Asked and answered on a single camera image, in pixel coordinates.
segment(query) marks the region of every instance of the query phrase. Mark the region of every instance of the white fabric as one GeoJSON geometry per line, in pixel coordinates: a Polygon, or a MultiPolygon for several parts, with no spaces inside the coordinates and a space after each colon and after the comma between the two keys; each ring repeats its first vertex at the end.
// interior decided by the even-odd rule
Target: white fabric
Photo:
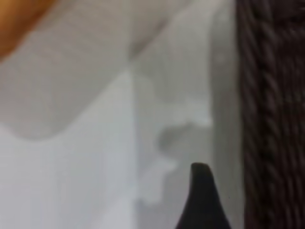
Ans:
{"type": "Polygon", "coordinates": [[[62,1],[0,66],[0,229],[173,229],[195,161],[241,229],[232,5],[62,1]]]}

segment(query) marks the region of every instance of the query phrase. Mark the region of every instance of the black pointed object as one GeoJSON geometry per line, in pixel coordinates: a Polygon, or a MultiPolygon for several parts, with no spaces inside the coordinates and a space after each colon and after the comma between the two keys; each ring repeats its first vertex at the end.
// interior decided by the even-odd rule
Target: black pointed object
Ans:
{"type": "Polygon", "coordinates": [[[189,197],[176,229],[230,229],[208,165],[192,164],[189,197]]]}

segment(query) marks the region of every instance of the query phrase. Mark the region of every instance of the orange object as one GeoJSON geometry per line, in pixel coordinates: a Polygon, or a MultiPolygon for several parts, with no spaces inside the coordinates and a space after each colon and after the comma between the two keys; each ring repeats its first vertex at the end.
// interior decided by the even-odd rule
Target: orange object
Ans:
{"type": "Polygon", "coordinates": [[[22,42],[56,0],[0,0],[0,60],[22,42]]]}

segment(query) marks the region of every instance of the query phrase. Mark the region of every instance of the woven brown texture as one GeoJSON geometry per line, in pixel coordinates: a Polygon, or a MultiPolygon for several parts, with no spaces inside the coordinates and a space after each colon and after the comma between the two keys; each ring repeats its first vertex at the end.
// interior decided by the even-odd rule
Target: woven brown texture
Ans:
{"type": "Polygon", "coordinates": [[[56,0],[0,0],[0,61],[10,54],[56,0]]]}
{"type": "Polygon", "coordinates": [[[246,229],[305,228],[305,13],[237,0],[246,229]]]}

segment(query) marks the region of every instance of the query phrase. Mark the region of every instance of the white surface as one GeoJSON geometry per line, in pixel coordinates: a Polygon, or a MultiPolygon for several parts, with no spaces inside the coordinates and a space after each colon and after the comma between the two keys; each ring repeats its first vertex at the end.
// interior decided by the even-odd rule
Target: white surface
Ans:
{"type": "Polygon", "coordinates": [[[173,229],[195,161],[241,229],[230,3],[62,2],[0,67],[0,229],[173,229]]]}

